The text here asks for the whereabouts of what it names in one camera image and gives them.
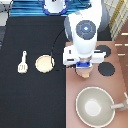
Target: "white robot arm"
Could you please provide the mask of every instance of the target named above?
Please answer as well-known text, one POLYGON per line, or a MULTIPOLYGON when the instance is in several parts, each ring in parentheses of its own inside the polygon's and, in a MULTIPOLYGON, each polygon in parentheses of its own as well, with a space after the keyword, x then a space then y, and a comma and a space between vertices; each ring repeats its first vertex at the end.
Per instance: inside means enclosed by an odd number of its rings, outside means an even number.
POLYGON ((97 31, 103 15, 101 0, 91 0, 91 5, 91 8, 69 14, 64 21, 66 36, 73 43, 64 48, 64 65, 76 64, 76 68, 86 68, 91 63, 104 61, 105 52, 95 50, 97 31))

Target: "blue object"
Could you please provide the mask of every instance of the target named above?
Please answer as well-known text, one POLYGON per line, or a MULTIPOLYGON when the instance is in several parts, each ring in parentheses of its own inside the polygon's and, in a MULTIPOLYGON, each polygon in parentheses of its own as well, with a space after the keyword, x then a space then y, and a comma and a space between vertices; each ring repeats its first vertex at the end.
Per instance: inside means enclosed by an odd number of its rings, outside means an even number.
POLYGON ((63 9, 60 13, 50 13, 47 9, 44 9, 43 8, 43 12, 46 14, 46 15, 63 15, 67 12, 68 10, 68 4, 67 4, 67 1, 65 0, 65 5, 66 5, 66 8, 63 9))
POLYGON ((88 62, 85 62, 85 63, 82 63, 82 62, 77 62, 76 63, 76 67, 79 67, 79 68, 87 68, 87 67, 89 67, 90 66, 90 62, 88 61, 88 62))
MULTIPOLYGON (((66 0, 68 3, 68 10, 66 13, 61 12, 61 16, 67 16, 73 12, 83 10, 86 7, 80 4, 78 0, 66 0)), ((90 0, 82 0, 84 5, 89 5, 90 0)), ((44 0, 13 0, 12 9, 10 11, 10 16, 47 16, 43 12, 44 0)))

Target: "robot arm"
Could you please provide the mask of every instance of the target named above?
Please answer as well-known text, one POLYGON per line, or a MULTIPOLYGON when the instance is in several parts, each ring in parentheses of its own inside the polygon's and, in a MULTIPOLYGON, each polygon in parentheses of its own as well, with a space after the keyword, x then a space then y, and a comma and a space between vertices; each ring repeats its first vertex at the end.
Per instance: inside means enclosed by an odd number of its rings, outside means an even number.
POLYGON ((66 13, 68 0, 44 0, 44 13, 46 15, 62 15, 66 13))
POLYGON ((91 8, 69 14, 64 21, 66 36, 73 43, 72 46, 64 48, 64 65, 78 62, 81 64, 83 63, 81 60, 88 60, 90 57, 89 63, 102 63, 104 61, 105 53, 96 52, 95 50, 97 31, 102 17, 101 0, 91 2, 91 8))

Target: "cable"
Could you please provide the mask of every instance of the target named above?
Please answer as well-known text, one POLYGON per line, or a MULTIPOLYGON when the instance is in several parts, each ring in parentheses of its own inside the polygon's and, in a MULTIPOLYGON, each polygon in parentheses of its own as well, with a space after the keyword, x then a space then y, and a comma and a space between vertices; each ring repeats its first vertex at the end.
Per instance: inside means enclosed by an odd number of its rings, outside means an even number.
MULTIPOLYGON (((63 28, 63 29, 59 32, 59 34, 57 35, 57 37, 56 37, 56 39, 55 39, 55 41, 53 42, 53 45, 52 45, 52 50, 51 50, 51 64, 52 64, 52 67, 54 67, 54 66, 53 66, 53 63, 52 63, 52 56, 53 56, 54 46, 55 46, 55 43, 56 43, 58 37, 61 35, 61 33, 62 33, 64 30, 65 30, 65 28, 63 28)), ((70 67, 71 67, 71 66, 64 67, 64 68, 61 68, 61 69, 56 69, 55 71, 61 71, 61 70, 64 70, 64 69, 70 68, 70 67)))
POLYGON ((8 13, 8 17, 9 17, 9 11, 11 10, 11 3, 13 2, 13 0, 10 2, 10 4, 9 4, 9 8, 8 8, 8 11, 7 11, 7 13, 8 13))
POLYGON ((0 3, 4 6, 4 10, 1 11, 0 13, 7 11, 5 5, 1 1, 0 1, 0 3))

